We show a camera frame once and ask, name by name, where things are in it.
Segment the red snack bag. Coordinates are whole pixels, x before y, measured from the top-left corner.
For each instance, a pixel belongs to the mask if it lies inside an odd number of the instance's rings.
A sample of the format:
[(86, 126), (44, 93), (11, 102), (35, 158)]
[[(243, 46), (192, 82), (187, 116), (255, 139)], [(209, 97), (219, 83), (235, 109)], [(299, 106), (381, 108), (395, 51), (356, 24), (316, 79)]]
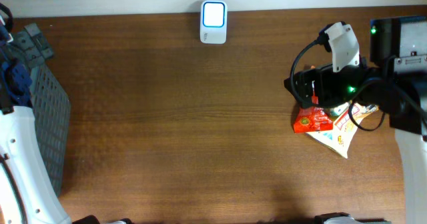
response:
[(333, 127), (334, 122), (320, 107), (300, 107), (293, 124), (294, 133), (329, 131)]

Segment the cream snack bag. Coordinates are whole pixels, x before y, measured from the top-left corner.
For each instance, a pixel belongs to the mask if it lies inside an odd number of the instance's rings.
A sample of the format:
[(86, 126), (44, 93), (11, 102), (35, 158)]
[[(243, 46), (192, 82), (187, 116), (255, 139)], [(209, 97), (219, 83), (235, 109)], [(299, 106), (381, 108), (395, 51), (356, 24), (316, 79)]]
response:
[[(379, 110), (377, 105), (363, 106), (355, 103), (352, 107), (352, 117), (360, 125), (362, 120)], [(351, 121), (348, 110), (345, 110), (333, 124), (333, 129), (328, 131), (312, 131), (307, 135), (319, 141), (326, 147), (335, 151), (343, 158), (348, 158), (348, 149), (358, 127)]]

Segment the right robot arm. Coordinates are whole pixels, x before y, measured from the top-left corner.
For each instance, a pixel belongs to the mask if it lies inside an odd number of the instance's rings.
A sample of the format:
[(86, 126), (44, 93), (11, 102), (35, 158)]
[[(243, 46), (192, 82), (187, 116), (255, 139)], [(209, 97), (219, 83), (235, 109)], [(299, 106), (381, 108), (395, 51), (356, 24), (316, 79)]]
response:
[(406, 222), (426, 222), (426, 17), (370, 22), (370, 58), (360, 55), (351, 25), (325, 26), (304, 47), (284, 80), (303, 108), (376, 105), (390, 116), (404, 172)]

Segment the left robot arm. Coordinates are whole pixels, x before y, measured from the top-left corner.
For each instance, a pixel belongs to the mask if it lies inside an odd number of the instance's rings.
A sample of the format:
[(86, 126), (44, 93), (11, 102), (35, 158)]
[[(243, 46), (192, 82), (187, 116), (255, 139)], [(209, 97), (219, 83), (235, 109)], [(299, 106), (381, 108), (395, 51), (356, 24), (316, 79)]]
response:
[(53, 51), (36, 24), (12, 33), (1, 6), (1, 212), (5, 223), (72, 223), (57, 188), (71, 104), (47, 68)]

